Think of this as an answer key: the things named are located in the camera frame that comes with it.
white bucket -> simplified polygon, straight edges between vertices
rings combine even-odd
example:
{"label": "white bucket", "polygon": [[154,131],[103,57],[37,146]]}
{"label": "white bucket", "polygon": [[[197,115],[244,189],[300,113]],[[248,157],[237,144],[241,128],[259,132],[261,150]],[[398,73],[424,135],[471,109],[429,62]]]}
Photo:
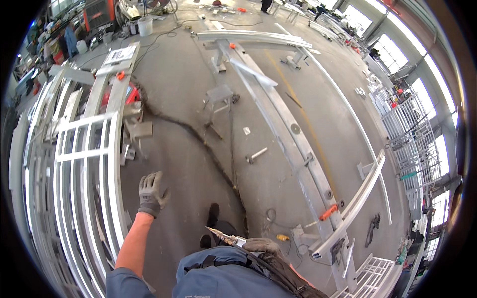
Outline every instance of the white bucket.
{"label": "white bucket", "polygon": [[76,43],[76,48],[78,49],[79,54],[84,54],[86,51],[88,51],[88,46],[86,45],[86,42],[83,40],[80,40]]}
{"label": "white bucket", "polygon": [[140,18],[137,21],[137,25],[139,26],[139,35],[147,36],[152,34],[152,17],[145,16]]}

work glove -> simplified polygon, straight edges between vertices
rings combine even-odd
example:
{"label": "work glove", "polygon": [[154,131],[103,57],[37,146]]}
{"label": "work glove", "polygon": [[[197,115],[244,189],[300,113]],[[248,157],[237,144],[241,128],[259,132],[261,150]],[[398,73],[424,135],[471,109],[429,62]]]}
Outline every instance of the work glove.
{"label": "work glove", "polygon": [[164,209],[170,198],[169,189],[164,191],[162,196],[159,195],[159,185],[162,178],[162,172],[155,172],[148,176],[143,176],[139,182],[139,203],[138,212],[146,212],[154,218],[157,218],[159,211]]}
{"label": "work glove", "polygon": [[274,255],[280,261],[283,261],[290,265],[290,262],[281,253],[280,246],[268,238],[250,238],[242,246],[243,249],[249,252],[262,251]]}

blue work uniform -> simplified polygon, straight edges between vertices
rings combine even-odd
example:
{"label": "blue work uniform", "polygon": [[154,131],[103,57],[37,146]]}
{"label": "blue work uniform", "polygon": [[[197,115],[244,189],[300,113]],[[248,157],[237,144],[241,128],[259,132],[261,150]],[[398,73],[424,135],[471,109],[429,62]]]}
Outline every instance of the blue work uniform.
{"label": "blue work uniform", "polygon": [[[202,264],[207,256],[215,256],[219,262],[247,262],[247,254],[235,247],[218,246],[193,253],[179,262],[172,290],[174,298],[238,298],[238,297],[274,297],[293,298],[294,296],[267,278],[255,265],[254,268],[241,265],[209,266],[190,269],[194,264]],[[146,284],[134,272],[127,268],[118,268],[106,278],[106,297],[149,298],[154,295]]]}

yellow floor line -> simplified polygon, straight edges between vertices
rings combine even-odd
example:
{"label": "yellow floor line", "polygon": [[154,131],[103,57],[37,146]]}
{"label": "yellow floor line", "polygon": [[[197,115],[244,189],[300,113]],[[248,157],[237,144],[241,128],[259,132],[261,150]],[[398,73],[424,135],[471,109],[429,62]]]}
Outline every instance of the yellow floor line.
{"label": "yellow floor line", "polygon": [[[282,81],[285,83],[285,86],[287,86],[288,91],[290,92],[290,95],[298,102],[300,106],[303,106],[300,101],[298,100],[297,95],[295,94],[295,91],[293,91],[292,87],[288,83],[287,79],[285,79],[285,76],[281,72],[280,68],[276,64],[275,60],[273,57],[270,55],[270,53],[265,50],[265,55],[268,57],[268,59],[272,62],[273,66],[275,66],[275,69],[277,70],[278,74],[280,75]],[[331,170],[330,167],[328,166],[328,163],[326,162],[326,158],[323,153],[323,149],[321,148],[320,143],[318,142],[318,138],[316,137],[315,131],[313,130],[313,127],[311,126],[310,120],[308,119],[308,116],[306,115],[305,111],[303,109],[300,109],[300,112],[305,119],[306,125],[308,126],[308,129],[311,132],[311,136],[313,137],[313,140],[315,141],[316,148],[318,149],[318,154],[320,155],[321,159],[323,160],[323,168],[325,170],[326,176],[328,178],[328,183],[330,184],[331,190],[333,193],[336,195],[336,190],[335,190],[335,185],[333,181],[333,177],[331,175]]]}

hand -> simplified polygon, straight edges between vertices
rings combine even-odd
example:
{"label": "hand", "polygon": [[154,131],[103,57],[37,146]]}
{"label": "hand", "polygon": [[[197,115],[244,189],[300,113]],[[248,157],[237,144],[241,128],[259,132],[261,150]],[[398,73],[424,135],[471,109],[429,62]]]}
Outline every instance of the hand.
{"label": "hand", "polygon": [[146,212],[157,218],[159,211],[164,209],[171,195],[169,189],[166,189],[162,197],[159,195],[161,178],[161,171],[141,178],[139,182],[139,198],[141,203],[139,203],[138,212]]}
{"label": "hand", "polygon": [[276,258],[290,265],[290,262],[281,253],[280,246],[268,238],[250,238],[247,243],[242,246],[243,249],[249,252],[263,251],[274,255]]}

